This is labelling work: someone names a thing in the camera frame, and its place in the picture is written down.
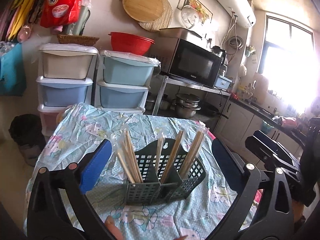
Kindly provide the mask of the person's left hand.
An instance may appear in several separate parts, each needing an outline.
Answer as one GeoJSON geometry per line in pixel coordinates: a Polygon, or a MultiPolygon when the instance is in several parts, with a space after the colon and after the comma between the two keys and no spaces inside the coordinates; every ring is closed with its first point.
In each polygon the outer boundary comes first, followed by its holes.
{"type": "Polygon", "coordinates": [[[107,216],[104,224],[117,240],[124,240],[121,231],[115,226],[114,219],[111,216],[107,216]]]}

